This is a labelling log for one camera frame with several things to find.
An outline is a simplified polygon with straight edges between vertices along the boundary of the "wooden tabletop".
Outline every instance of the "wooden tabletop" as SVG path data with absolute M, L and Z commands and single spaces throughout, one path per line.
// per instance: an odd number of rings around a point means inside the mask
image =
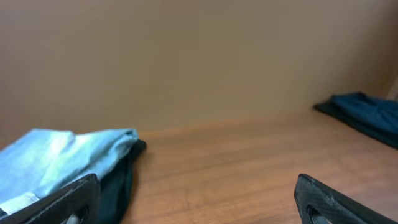
M 398 151 L 315 111 L 141 139 L 124 224 L 301 223 L 300 173 L 398 221 Z

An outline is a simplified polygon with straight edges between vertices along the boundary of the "pile of clothes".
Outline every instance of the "pile of clothes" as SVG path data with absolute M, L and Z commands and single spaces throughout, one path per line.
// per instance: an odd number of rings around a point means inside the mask
M 146 148 L 134 129 L 88 134 L 33 129 L 0 152 L 0 218 L 87 174 L 96 174 L 96 223 L 119 223 L 130 201 L 132 164 Z
M 334 95 L 315 109 L 398 149 L 398 103 L 364 93 Z

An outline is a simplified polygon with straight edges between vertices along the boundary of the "light blue cloth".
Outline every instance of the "light blue cloth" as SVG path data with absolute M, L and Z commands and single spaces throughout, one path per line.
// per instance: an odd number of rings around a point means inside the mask
M 133 129 L 33 129 L 0 152 L 0 203 L 27 192 L 43 198 L 90 173 L 101 180 L 137 140 Z

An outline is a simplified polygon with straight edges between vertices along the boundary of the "black cloth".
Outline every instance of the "black cloth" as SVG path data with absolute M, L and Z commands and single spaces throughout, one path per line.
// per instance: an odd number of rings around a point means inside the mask
M 144 141 L 135 142 L 129 154 L 101 180 L 101 198 L 96 223 L 121 222 L 130 202 L 133 163 L 145 148 Z
M 350 93 L 334 95 L 314 108 L 398 149 L 398 103 L 395 101 Z

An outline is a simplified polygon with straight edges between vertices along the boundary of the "plain background wall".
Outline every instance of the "plain background wall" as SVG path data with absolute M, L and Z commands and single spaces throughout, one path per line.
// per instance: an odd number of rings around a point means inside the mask
M 3 0 L 0 134 L 139 131 L 384 96 L 396 0 Z

